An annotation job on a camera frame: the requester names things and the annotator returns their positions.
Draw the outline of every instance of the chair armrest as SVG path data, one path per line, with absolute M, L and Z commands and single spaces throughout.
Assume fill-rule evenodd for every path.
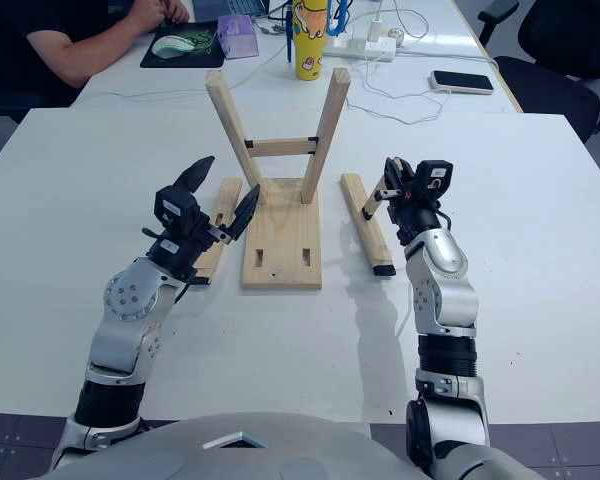
M 491 5 L 478 14 L 478 20 L 484 22 L 484 27 L 480 33 L 480 43 L 483 46 L 487 45 L 496 25 L 513 15 L 519 5 L 518 0 L 494 0 Z

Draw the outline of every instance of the white table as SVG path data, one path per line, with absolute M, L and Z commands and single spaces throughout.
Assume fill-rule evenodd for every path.
M 392 1 L 385 1 L 384 8 L 391 8 Z M 406 46 L 418 52 L 437 54 L 483 55 L 468 25 L 454 4 L 454 0 L 399 1 L 401 8 L 414 9 L 430 23 L 429 34 L 414 43 L 405 40 Z M 377 10 L 378 3 L 356 0 L 352 18 L 360 13 Z M 355 37 L 365 37 L 372 17 L 352 22 L 349 27 Z M 384 13 L 386 27 L 399 27 L 395 13 Z M 402 13 L 402 19 L 414 33 L 423 32 L 420 20 L 412 14 Z M 127 54 L 102 73 L 94 76 L 84 88 L 75 107 L 112 106 L 167 106 L 207 107 L 210 105 L 204 90 L 207 69 L 143 69 L 140 62 L 149 48 L 152 35 L 138 39 Z M 238 84 L 266 62 L 285 45 L 285 36 L 263 35 L 258 32 L 260 56 L 248 59 L 226 60 L 222 68 L 230 86 Z M 346 66 L 353 75 L 349 99 L 355 104 L 398 115 L 408 121 L 435 113 L 438 106 L 422 98 L 390 100 L 363 89 L 363 60 L 325 57 L 323 75 L 313 82 L 298 80 L 293 64 L 287 63 L 286 48 L 246 83 L 233 90 L 236 101 L 242 106 L 261 110 L 286 108 L 320 108 L 324 101 L 320 92 L 329 81 L 331 70 Z M 370 82 L 394 95 L 420 93 L 429 88 L 428 77 L 432 70 L 443 69 L 487 75 L 495 87 L 493 95 L 453 95 L 445 105 L 445 111 L 463 112 L 515 112 L 507 92 L 487 63 L 471 60 L 431 57 L 396 57 L 391 63 L 372 66 Z M 446 93 L 431 93 L 430 97 L 444 100 Z
M 318 111 L 242 109 L 254 137 L 312 130 Z M 197 121 L 207 116 L 205 121 Z M 215 114 L 186 109 L 33 111 L 0 154 L 0 412 L 75 408 L 106 281 L 142 255 L 153 194 L 217 156 L 198 198 L 241 176 Z M 187 418 L 290 411 L 404 422 L 417 341 L 398 275 L 380 281 L 347 213 L 340 174 L 375 185 L 384 158 L 455 164 L 444 210 L 480 297 L 479 370 L 494 423 L 600 420 L 600 171 L 562 117 L 451 114 L 409 128 L 345 111 L 319 185 L 323 289 L 244 291 L 244 239 L 210 287 L 174 309 L 141 412 Z M 304 162 L 270 158 L 266 176 Z

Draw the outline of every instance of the purple box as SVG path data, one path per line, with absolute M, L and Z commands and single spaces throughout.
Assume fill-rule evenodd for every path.
M 258 56 L 256 32 L 248 15 L 219 17 L 218 40 L 226 58 Z

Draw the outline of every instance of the computer mouse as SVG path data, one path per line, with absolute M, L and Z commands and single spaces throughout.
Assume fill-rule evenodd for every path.
M 155 41 L 151 47 L 151 53 L 159 58 L 180 57 L 191 52 L 196 46 L 190 40 L 177 35 L 165 35 Z

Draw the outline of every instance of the person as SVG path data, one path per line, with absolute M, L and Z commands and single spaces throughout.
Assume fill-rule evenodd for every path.
M 69 106 L 91 76 L 165 18 L 186 23 L 189 13 L 181 0 L 134 0 L 113 23 L 107 0 L 0 0 L 0 90 Z

